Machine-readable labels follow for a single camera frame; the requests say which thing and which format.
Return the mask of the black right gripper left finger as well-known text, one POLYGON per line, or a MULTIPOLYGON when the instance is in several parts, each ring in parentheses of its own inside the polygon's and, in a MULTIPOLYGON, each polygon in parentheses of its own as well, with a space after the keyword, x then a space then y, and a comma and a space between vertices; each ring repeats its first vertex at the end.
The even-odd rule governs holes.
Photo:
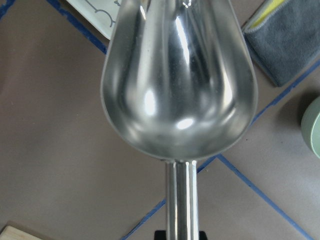
POLYGON ((167 240, 167 232, 165 230, 156 230, 154 232, 154 240, 167 240))

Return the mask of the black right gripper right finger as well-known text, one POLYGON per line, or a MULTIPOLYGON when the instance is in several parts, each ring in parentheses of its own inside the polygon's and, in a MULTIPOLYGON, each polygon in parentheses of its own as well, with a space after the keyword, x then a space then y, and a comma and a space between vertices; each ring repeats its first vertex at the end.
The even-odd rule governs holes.
POLYGON ((207 235, 204 231, 199 231, 199 240, 207 240, 207 235))

